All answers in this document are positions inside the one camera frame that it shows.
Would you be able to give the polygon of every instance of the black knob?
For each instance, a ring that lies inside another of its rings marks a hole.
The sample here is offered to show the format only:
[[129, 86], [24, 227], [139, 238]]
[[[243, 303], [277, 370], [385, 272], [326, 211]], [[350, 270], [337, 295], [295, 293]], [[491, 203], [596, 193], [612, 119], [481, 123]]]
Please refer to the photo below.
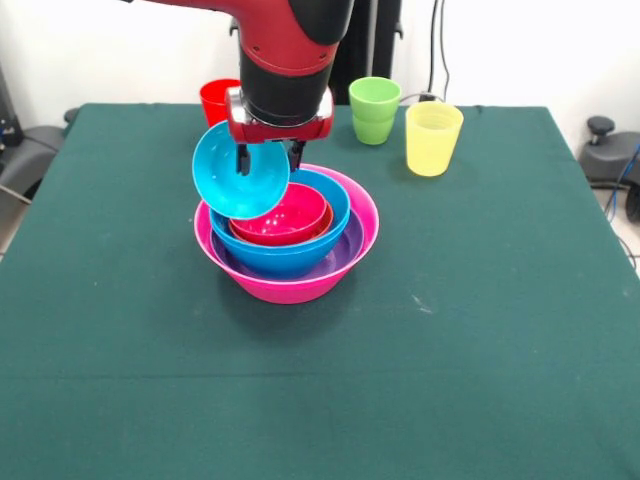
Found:
[[597, 137], [604, 137], [616, 128], [614, 121], [608, 117], [591, 117], [587, 120], [587, 126], [591, 133]]

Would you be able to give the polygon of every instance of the red bowl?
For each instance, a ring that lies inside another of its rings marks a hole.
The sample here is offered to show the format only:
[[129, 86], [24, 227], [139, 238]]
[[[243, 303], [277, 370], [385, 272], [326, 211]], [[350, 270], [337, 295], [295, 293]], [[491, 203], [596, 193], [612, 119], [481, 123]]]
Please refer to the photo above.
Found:
[[331, 204], [327, 202], [327, 209], [324, 212], [324, 216], [322, 220], [320, 220], [320, 225], [318, 225], [318, 229], [316, 230], [316, 234], [313, 238], [321, 237], [325, 233], [329, 231], [331, 228], [331, 224], [333, 223], [333, 208], [331, 208]]
[[269, 213], [251, 220], [230, 220], [237, 235], [266, 246], [303, 243], [317, 234], [327, 211], [320, 192], [301, 183], [290, 183], [280, 203]]
[[[332, 224], [333, 224], [333, 208], [331, 208], [331, 204], [327, 202], [327, 209], [325, 210], [324, 216], [322, 217], [322, 220], [320, 221], [318, 228], [314, 232], [313, 237], [311, 237], [309, 240], [314, 240], [315, 238], [325, 235], [331, 228]], [[233, 234], [233, 236], [236, 237], [238, 240], [251, 243], [252, 245], [258, 245], [256, 243], [250, 242], [249, 240], [242, 238], [242, 236], [240, 235], [240, 232], [236, 230], [236, 227], [231, 222], [229, 222], [229, 230], [231, 230], [231, 233]]]

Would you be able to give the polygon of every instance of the black cable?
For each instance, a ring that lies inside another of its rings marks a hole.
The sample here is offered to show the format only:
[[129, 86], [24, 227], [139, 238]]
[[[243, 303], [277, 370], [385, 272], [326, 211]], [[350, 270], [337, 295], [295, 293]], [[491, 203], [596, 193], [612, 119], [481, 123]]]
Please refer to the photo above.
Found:
[[631, 251], [631, 247], [629, 247], [629, 244], [627, 244], [627, 242], [625, 242], [620, 236], [618, 236], [618, 235], [616, 235], [616, 236], [618, 237], [618, 240], [620, 241], [620, 243], [627, 250], [627, 257], [629, 257], [631, 259], [631, 263], [633, 264], [633, 269], [637, 270], [638, 269], [638, 262], [636, 260], [636, 256]]
[[444, 66], [444, 71], [446, 73], [446, 81], [444, 82], [444, 94], [442, 98], [444, 101], [447, 101], [447, 91], [449, 90], [449, 80], [451, 79], [451, 75], [449, 74], [449, 67], [447, 66], [447, 57], [444, 54], [444, 4], [446, 0], [442, 0], [442, 5], [440, 6], [440, 55], [442, 56], [442, 65]]
[[433, 0], [433, 13], [431, 14], [431, 71], [429, 72], [428, 92], [433, 89], [433, 76], [435, 74], [436, 57], [436, 17], [438, 16], [438, 0]]
[[618, 190], [620, 189], [622, 180], [624, 180], [624, 177], [626, 177], [629, 173], [631, 173], [632, 167], [638, 160], [638, 156], [640, 156], [640, 145], [636, 149], [636, 152], [633, 155], [633, 157], [631, 157], [631, 160], [629, 160], [627, 164], [624, 166], [624, 168], [622, 169], [622, 173], [620, 173], [620, 176], [618, 177], [618, 180], [616, 181], [615, 186], [613, 187], [613, 192], [611, 192], [609, 201], [607, 202], [607, 205], [604, 207], [604, 214], [607, 216], [607, 218], [609, 217], [609, 212], [611, 211], [613, 202], [616, 199], [616, 195], [618, 194]]
[[25, 136], [24, 136], [24, 138], [25, 138], [26, 140], [30, 140], [30, 141], [32, 141], [32, 142], [35, 142], [35, 143], [39, 144], [39, 145], [42, 145], [43, 147], [46, 147], [46, 148], [48, 148], [49, 150], [53, 150], [53, 151], [54, 151], [54, 152], [56, 152], [56, 153], [58, 153], [58, 151], [59, 151], [59, 149], [58, 149], [58, 148], [56, 148], [56, 147], [54, 147], [53, 145], [49, 145], [48, 143], [43, 142], [42, 140], [38, 140], [37, 138], [31, 137], [31, 136], [29, 136], [29, 135], [25, 135]]

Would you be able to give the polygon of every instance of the green tablecloth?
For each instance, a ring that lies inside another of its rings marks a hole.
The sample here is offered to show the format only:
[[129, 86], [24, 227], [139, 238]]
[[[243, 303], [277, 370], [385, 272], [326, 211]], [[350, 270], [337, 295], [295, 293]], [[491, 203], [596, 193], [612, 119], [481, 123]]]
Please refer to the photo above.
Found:
[[198, 106], [83, 108], [0, 263], [0, 478], [638, 478], [638, 279], [546, 109], [464, 113], [425, 179], [339, 109], [305, 160], [380, 237], [283, 307], [196, 244]]

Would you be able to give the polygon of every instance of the plastic cup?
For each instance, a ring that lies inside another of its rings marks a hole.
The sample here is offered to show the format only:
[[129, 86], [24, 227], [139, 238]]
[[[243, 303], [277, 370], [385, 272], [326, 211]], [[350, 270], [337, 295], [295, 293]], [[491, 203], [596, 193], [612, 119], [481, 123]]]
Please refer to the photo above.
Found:
[[227, 108], [224, 103], [227, 89], [240, 85], [240, 80], [223, 78], [209, 82], [200, 89], [200, 100], [209, 127], [227, 120]]
[[402, 88], [383, 77], [364, 77], [349, 86], [356, 137], [366, 145], [385, 143], [395, 121]]
[[453, 105], [420, 102], [407, 109], [407, 165], [423, 177], [449, 168], [464, 115]]

